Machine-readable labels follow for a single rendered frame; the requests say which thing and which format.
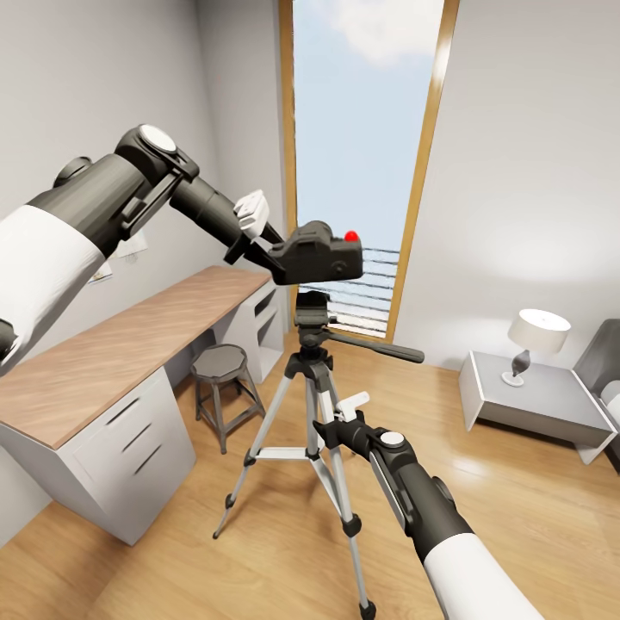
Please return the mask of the camera tripod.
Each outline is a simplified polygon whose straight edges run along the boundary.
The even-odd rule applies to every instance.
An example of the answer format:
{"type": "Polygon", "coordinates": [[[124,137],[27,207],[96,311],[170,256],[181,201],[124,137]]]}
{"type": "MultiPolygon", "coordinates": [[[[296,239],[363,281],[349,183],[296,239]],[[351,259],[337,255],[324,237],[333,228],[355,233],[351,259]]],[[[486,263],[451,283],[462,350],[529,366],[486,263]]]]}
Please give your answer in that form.
{"type": "Polygon", "coordinates": [[[313,421],[318,421],[318,405],[320,406],[324,424],[328,424],[334,421],[336,417],[339,417],[339,415],[343,415],[336,409],[340,399],[332,376],[333,355],[328,356],[328,350],[322,348],[321,345],[324,341],[331,339],[341,343],[368,348],[382,355],[420,364],[424,363],[425,354],[423,351],[415,350],[414,348],[405,348],[404,346],[383,342],[371,342],[363,338],[349,337],[341,333],[330,332],[328,325],[336,325],[338,323],[338,316],[330,316],[328,314],[327,303],[330,300],[330,294],[318,292],[318,290],[309,290],[307,293],[297,294],[294,325],[298,326],[298,333],[300,334],[300,352],[293,353],[289,358],[284,376],[276,390],[274,399],[270,404],[255,442],[246,453],[244,469],[239,477],[237,486],[234,488],[233,493],[229,493],[226,497],[226,512],[220,521],[217,531],[214,532],[213,538],[218,538],[220,529],[226,520],[227,514],[234,506],[239,489],[249,469],[258,459],[309,461],[338,511],[343,524],[343,531],[348,537],[361,601],[359,605],[361,616],[363,620],[375,620],[376,606],[367,598],[356,540],[356,535],[362,528],[362,521],[358,514],[354,514],[351,511],[341,451],[339,446],[329,449],[334,473],[332,476],[321,456],[321,452],[326,446],[325,440],[322,439],[313,427],[313,421]],[[261,447],[285,393],[287,393],[289,384],[295,378],[296,372],[302,372],[306,378],[307,447],[261,447]]]}

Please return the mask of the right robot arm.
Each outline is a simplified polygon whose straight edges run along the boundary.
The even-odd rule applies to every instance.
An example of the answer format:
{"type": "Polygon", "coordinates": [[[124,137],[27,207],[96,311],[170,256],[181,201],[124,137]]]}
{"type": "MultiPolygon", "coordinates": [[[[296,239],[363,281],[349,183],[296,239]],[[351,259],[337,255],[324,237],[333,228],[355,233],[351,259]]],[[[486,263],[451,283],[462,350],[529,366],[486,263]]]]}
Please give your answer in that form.
{"type": "Polygon", "coordinates": [[[366,426],[364,391],[336,405],[339,415],[313,427],[332,450],[341,444],[365,457],[394,515],[413,540],[445,620],[545,620],[458,513],[444,481],[419,464],[401,433],[366,426]]]}

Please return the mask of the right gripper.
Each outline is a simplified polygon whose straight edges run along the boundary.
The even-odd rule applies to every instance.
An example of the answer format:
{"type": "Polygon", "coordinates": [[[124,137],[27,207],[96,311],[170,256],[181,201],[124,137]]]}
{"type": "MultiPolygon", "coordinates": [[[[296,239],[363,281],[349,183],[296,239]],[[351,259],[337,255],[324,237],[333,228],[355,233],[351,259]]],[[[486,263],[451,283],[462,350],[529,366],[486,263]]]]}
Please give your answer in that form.
{"type": "Polygon", "coordinates": [[[350,422],[339,421],[338,418],[328,424],[313,421],[313,427],[317,430],[322,439],[325,440],[325,446],[329,450],[344,444],[352,450],[353,453],[356,453],[354,449],[355,435],[361,428],[364,428],[364,426],[366,426],[366,424],[363,411],[359,410],[356,410],[356,418],[350,422]]]}

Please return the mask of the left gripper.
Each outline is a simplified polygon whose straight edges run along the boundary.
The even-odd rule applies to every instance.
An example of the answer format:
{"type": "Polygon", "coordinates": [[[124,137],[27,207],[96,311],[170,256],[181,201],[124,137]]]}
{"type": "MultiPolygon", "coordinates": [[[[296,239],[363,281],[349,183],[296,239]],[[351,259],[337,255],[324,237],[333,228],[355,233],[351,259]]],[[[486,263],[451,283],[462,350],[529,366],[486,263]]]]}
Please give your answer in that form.
{"type": "MultiPolygon", "coordinates": [[[[282,265],[275,261],[262,246],[245,235],[239,225],[240,218],[234,209],[235,203],[216,190],[201,209],[194,223],[227,245],[228,250],[223,257],[227,263],[234,264],[240,256],[243,256],[250,262],[275,271],[278,275],[283,275],[285,269],[282,265]]],[[[260,236],[272,245],[285,243],[268,221],[260,236]]]]}

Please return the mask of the digital camera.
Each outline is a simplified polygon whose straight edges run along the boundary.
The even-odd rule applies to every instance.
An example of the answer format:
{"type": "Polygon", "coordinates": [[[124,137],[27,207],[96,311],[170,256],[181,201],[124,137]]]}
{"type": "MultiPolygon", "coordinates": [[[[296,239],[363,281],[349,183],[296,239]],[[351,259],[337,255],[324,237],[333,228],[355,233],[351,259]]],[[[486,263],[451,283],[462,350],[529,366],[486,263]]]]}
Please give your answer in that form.
{"type": "Polygon", "coordinates": [[[344,238],[334,237],[323,220],[296,227],[287,242],[273,244],[268,254],[285,269],[283,275],[271,271],[277,286],[349,281],[363,276],[363,246],[358,234],[349,231],[344,238]]]}

